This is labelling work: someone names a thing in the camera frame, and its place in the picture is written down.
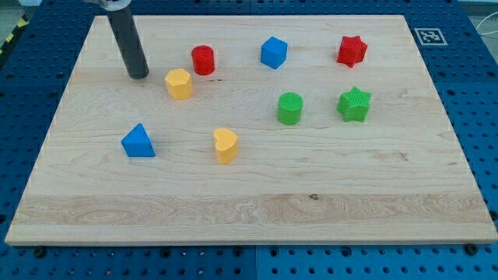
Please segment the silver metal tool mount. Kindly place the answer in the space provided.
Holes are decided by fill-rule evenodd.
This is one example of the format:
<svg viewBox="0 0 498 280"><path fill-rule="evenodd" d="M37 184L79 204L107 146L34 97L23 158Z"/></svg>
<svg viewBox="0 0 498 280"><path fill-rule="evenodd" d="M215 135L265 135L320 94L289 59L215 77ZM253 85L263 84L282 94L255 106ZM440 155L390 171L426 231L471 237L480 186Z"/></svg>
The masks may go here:
<svg viewBox="0 0 498 280"><path fill-rule="evenodd" d="M132 0L84 0L85 2L98 5L106 11L118 11L127 8Z"/></svg>

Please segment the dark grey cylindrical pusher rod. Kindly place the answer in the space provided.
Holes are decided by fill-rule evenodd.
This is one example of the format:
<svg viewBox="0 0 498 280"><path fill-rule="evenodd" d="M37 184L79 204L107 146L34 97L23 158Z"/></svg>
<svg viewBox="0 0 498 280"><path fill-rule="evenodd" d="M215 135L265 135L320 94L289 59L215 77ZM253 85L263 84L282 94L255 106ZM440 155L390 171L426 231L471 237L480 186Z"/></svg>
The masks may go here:
<svg viewBox="0 0 498 280"><path fill-rule="evenodd" d="M116 11L107 11L107 18L128 75L132 79L144 79L149 74L149 66L131 9L127 6Z"/></svg>

